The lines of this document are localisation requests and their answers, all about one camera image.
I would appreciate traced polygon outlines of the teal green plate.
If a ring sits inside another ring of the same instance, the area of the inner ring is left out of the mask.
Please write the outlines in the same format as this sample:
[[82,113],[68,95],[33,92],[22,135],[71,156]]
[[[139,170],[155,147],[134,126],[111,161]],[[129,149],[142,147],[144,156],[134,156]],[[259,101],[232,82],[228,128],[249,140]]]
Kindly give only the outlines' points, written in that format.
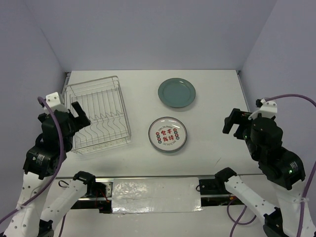
[[158,97],[168,107],[184,108],[194,102],[196,89],[188,80],[170,78],[160,84]]

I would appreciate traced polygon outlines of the white plate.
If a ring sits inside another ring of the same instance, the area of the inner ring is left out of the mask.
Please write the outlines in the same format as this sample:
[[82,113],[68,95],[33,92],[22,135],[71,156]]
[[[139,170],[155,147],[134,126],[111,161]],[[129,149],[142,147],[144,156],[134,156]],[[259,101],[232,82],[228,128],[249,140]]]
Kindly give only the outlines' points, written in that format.
[[148,130],[152,146],[172,150],[184,147],[188,132],[184,124],[173,117],[162,117],[152,122]]
[[179,152],[179,151],[181,151],[183,149],[183,147],[179,147],[179,148],[175,148],[175,149],[172,149],[172,150],[168,150],[168,149],[166,150],[166,149],[162,149],[162,148],[159,148],[159,147],[156,147],[156,146],[153,146],[153,148],[156,151],[158,151],[158,152],[160,152],[162,154],[175,154],[175,153],[177,153],[177,152]]

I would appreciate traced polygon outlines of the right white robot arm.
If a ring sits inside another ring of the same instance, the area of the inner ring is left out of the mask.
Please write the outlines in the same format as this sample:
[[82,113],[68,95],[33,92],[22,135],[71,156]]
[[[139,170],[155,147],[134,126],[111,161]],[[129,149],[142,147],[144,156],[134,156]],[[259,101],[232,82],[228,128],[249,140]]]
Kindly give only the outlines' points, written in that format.
[[314,237],[316,226],[306,199],[306,174],[302,160],[282,145],[283,130],[275,115],[233,109],[224,119],[223,133],[238,125],[234,137],[243,140],[266,180],[248,186],[227,167],[215,174],[215,188],[239,199],[260,220],[268,237]]

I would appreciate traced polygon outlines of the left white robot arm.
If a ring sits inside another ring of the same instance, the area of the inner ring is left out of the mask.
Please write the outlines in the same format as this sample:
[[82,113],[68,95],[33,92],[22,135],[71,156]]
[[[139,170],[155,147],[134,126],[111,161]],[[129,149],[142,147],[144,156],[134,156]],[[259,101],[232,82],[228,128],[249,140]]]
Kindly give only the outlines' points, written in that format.
[[91,122],[79,102],[72,103],[76,117],[62,102],[54,107],[40,97],[39,103],[46,110],[38,116],[42,132],[26,153],[22,190],[16,208],[1,219],[11,219],[2,237],[52,237],[77,200],[91,197],[97,190],[96,177],[79,171],[64,192],[44,206],[51,184],[73,147],[74,135]]

